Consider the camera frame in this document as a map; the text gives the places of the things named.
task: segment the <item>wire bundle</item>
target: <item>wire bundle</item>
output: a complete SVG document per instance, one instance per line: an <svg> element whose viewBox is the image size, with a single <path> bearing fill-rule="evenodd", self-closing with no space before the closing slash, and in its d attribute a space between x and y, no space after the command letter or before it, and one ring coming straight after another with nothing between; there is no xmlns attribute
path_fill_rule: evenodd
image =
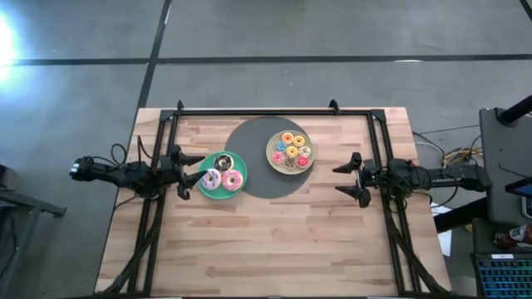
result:
<svg viewBox="0 0 532 299"><path fill-rule="evenodd" d="M412 132L414 135L421 137L426 142L416 142L416 145L427 145L432 148L435 148L441 152L441 167L448 168L449 165L459 164L459 162L465 162L469 164L472 160L478 164L478 161L473 158L474 155L482 156L482 148L475 148L476 141L480 138L480 135L477 136L470 147L456 148L450 152L445 152L440 146L430 141L424 135L416 132Z"/></svg>
<svg viewBox="0 0 532 299"><path fill-rule="evenodd" d="M443 169L458 165L460 163L469 164L472 160L475 161L475 164L478 164L478 161L475 158L473 158L473 156L475 156L475 155L482 156L482 148L480 148L480 147L475 148L475 143L480 138L480 135L477 136L473 140L473 142L471 143L471 146L469 146L469 147L456 148L456 149L454 149L454 150L452 150L450 152L445 152L440 146L438 146L434 142L430 141L424 135L422 135L420 133L416 133L414 131L412 131L412 134L414 134L416 136L419 136L424 141L426 141L426 142L416 142L415 143L416 145L430 146L430 147L435 148L435 149L437 149L438 151L441 152L441 167ZM410 168L413 171L416 171L417 169L421 169L421 170L426 171L427 179L423 182L423 184L421 186L411 186L411 184L408 182L408 180L406 178L398 175L397 172L394 169L391 169L393 176L394 177L398 177L398 179L396 179L396 180L390 180L389 179L388 183L391 184L390 185L391 191L395 192L396 196L398 198L401 198L405 202L405 208L406 208L406 200L405 200L405 198L410 197L411 194L423 194L423 195L426 195L426 196L429 197L430 202L432 203L433 198L432 198L432 196L430 194L427 194L427 193L424 193L424 192L414 191L414 189L419 189L419 188L423 188L424 190L427 190L427 191L431 189L431 187L432 187L432 178L431 178L428 170L426 170L425 168L423 168L421 166L416 166L416 165L411 165ZM456 196L456 194L458 193L458 188L460 187L458 185L458 180L455 177L453 177L452 175L441 173L441 178L442 179L445 179L445 178L454 179L454 181L455 181L455 189L454 189L452 195L446 201L444 201L443 203L438 204L438 205L436 205L436 206L434 206L432 208L438 208L438 207L444 206L445 204L448 204Z"/></svg>
<svg viewBox="0 0 532 299"><path fill-rule="evenodd" d="M137 143L137 154L138 154L138 164L136 166L135 169L132 169L130 166L127 165L126 163L126 160L127 160L127 150L126 148L124 147L124 145L121 145L121 144L113 144L111 146L111 160L109 160L108 158L104 158L104 157L100 157L100 156L94 156L92 157L93 159L100 159L100 160L104 160L106 161L107 163L111 164L114 166L113 169L111 169L110 171L112 170L116 170L116 169L124 169L124 170L133 170L133 171L137 171L139 170L140 168L140 162L142 161L142 158L140 156L140 152L142 151L142 153L144 153L146 155L146 157L150 158L150 159L154 159L153 157L151 157L148 153L146 153L146 150L144 148L144 144L142 144L142 138L140 136L136 136L136 143ZM124 155L124 158L122 159L122 161L118 161L118 159L116 159L115 157L115 148L118 147L119 149L122 150L122 154ZM135 195L133 196L132 198L130 199L127 199L119 204L117 204L113 210L116 210L118 207L120 207L121 205L125 204L125 203L129 203L131 200L133 199L136 199L138 198L139 196Z"/></svg>

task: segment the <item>white frosted donut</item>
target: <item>white frosted donut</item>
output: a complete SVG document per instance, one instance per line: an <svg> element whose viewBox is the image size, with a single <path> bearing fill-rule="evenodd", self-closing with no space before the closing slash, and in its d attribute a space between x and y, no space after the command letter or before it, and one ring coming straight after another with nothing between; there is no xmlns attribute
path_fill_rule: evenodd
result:
<svg viewBox="0 0 532 299"><path fill-rule="evenodd" d="M302 157L308 158L310 153L311 153L310 148L306 145L299 148L299 155Z"/></svg>
<svg viewBox="0 0 532 299"><path fill-rule="evenodd" d="M207 173L201 178L201 185L208 190L217 189L222 184L222 175L216 169L207 169Z"/></svg>

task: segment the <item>computer monitor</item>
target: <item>computer monitor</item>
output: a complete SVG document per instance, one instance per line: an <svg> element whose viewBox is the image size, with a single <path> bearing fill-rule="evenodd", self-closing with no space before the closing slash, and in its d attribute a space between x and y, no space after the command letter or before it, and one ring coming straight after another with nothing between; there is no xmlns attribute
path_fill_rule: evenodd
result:
<svg viewBox="0 0 532 299"><path fill-rule="evenodd" d="M506 192L532 199L532 177L506 185Z"/></svg>

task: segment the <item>pink frosted donut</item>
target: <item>pink frosted donut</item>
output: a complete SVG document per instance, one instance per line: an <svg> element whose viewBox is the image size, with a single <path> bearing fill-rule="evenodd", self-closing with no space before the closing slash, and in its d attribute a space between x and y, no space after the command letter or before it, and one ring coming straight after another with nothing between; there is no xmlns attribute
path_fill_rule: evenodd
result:
<svg viewBox="0 0 532 299"><path fill-rule="evenodd" d="M272 161L275 163L275 164L280 164L284 161L284 154L283 153L273 153L272 154Z"/></svg>
<svg viewBox="0 0 532 299"><path fill-rule="evenodd" d="M244 178L238 170L228 170L222 174L222 185L227 191L235 192L242 187Z"/></svg>
<svg viewBox="0 0 532 299"><path fill-rule="evenodd" d="M308 158L303 157L303 156L299 156L296 162L299 168L306 168L310 164L310 162L308 161Z"/></svg>

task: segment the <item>green plate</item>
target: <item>green plate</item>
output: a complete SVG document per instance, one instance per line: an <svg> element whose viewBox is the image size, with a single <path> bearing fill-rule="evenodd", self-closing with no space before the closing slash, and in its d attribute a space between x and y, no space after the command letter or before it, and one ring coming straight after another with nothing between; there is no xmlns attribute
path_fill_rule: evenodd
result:
<svg viewBox="0 0 532 299"><path fill-rule="evenodd" d="M228 152L228 151L217 152L205 158L205 160L203 160L203 162L199 166L199 170L201 171L201 170L207 170L207 169L213 168L214 159L216 159L216 157L218 157L221 154L228 154L233 158L233 161L234 161L233 169L238 170L242 174L242 177L244 178L244 183L242 184L242 187L236 192L227 191L222 185L220 185L217 189L208 190L208 189L205 189L201 185L201 183L198 183L199 189L201 190L201 192L203 192L205 195L209 196L212 199L229 199L235 196L238 192L242 190L244 185L246 185L246 179L248 178L248 168L246 167L246 163L244 163L244 161L242 160L242 158L240 158L239 155L233 152Z"/></svg>

